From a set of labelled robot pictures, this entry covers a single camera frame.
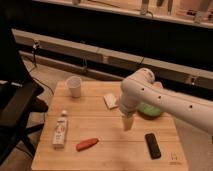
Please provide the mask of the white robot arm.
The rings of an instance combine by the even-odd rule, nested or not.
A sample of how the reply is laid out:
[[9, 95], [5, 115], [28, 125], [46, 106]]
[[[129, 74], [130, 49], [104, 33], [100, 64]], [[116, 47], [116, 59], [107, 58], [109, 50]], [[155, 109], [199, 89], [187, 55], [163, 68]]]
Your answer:
[[118, 104], [125, 117], [145, 102], [213, 135], [213, 101], [156, 87], [154, 81], [154, 73], [141, 68], [121, 82]]

